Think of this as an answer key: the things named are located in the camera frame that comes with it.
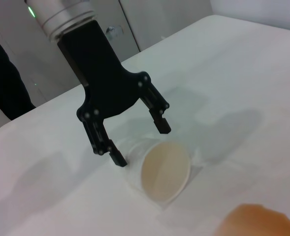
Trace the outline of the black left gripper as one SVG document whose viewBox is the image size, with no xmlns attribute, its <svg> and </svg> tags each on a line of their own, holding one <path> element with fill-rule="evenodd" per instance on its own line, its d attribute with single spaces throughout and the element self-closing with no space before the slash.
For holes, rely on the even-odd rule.
<svg viewBox="0 0 290 236">
<path fill-rule="evenodd" d="M 169 103 L 151 83 L 146 72 L 131 73 L 121 64 L 95 20 L 65 33 L 58 47 L 84 88 L 85 100 L 77 110 L 94 154 L 109 153 L 120 167 L 126 160 L 109 139 L 103 121 L 121 114 L 140 98 L 149 109 L 160 134 L 171 127 L 163 117 Z"/>
</svg>

